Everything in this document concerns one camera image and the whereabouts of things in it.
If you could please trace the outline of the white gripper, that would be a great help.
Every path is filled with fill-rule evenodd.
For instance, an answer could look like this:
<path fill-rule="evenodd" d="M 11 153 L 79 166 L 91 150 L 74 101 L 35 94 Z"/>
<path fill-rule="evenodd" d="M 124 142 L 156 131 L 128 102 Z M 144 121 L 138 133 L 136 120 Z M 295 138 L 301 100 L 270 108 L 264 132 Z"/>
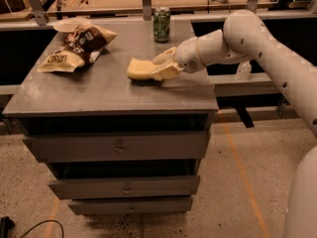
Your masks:
<path fill-rule="evenodd" d="M 176 78 L 182 71 L 195 73 L 205 68 L 197 50 L 197 37 L 183 41 L 178 47 L 172 47 L 153 58 L 156 65 L 150 71 L 150 77 L 157 81 Z"/>

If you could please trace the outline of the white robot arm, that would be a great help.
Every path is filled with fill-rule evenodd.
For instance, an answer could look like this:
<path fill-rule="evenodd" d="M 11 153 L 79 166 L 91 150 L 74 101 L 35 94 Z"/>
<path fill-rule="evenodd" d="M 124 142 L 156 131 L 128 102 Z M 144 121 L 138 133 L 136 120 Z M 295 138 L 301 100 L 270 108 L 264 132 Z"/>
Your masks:
<path fill-rule="evenodd" d="M 174 78 L 212 64 L 255 60 L 317 135 L 317 68 L 281 42 L 249 10 L 230 14 L 221 30 L 182 42 L 153 59 L 151 78 Z M 317 147 L 299 163 L 289 192 L 282 238 L 317 238 Z"/>

